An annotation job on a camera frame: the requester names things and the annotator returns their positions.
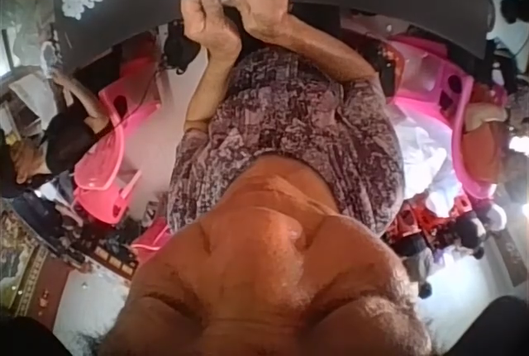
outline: finger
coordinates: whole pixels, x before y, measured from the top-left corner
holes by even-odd
[[[26,173],[26,171],[17,173],[17,183],[18,184],[23,184],[26,181],[27,181],[27,173]]]
[[[206,19],[222,19],[224,17],[224,11],[222,10],[222,4],[219,0],[200,0],[204,13],[206,13]]]
[[[180,10],[185,21],[195,17],[203,17],[200,0],[181,0]]]
[[[250,15],[250,4],[246,0],[226,0],[224,5],[234,7],[243,17]]]

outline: short sleeve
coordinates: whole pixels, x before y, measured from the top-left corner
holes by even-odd
[[[378,79],[344,84],[343,98],[340,114],[353,135],[355,166],[375,215],[374,230],[383,233],[403,203],[403,157],[397,135]]]

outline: woman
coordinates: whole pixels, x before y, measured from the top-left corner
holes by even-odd
[[[378,238],[403,165],[371,67],[288,14],[182,0],[209,62],[167,205],[173,239],[134,277],[99,354],[429,355],[406,271]]]
[[[68,107],[54,116],[38,145],[28,139],[11,147],[2,142],[2,197],[17,197],[60,173],[72,171],[84,154],[112,129],[97,95],[59,71],[54,72],[53,79],[63,87]]]

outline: pink plastic chair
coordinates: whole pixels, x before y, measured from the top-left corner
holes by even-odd
[[[495,186],[474,181],[461,154],[465,109],[474,79],[448,60],[400,41],[391,44],[405,59],[403,80],[393,102],[436,118],[452,129],[452,160],[465,191],[478,199],[489,197]]]
[[[131,200],[131,192],[141,177],[138,170],[132,180],[120,188],[112,183],[102,191],[87,190],[78,187],[74,191],[74,203],[78,203],[91,216],[102,222],[115,225],[122,219]]]
[[[126,139],[160,107],[158,102],[140,104],[130,99],[126,92],[127,82],[127,78],[118,79],[99,93],[114,130],[102,138],[75,165],[74,180],[82,189],[103,191],[111,187],[122,166]],[[126,113],[123,118],[116,109],[117,99],[126,103]]]
[[[132,242],[131,247],[136,251],[140,264],[148,261],[158,250],[171,239],[169,226],[164,217],[156,218],[149,229]]]

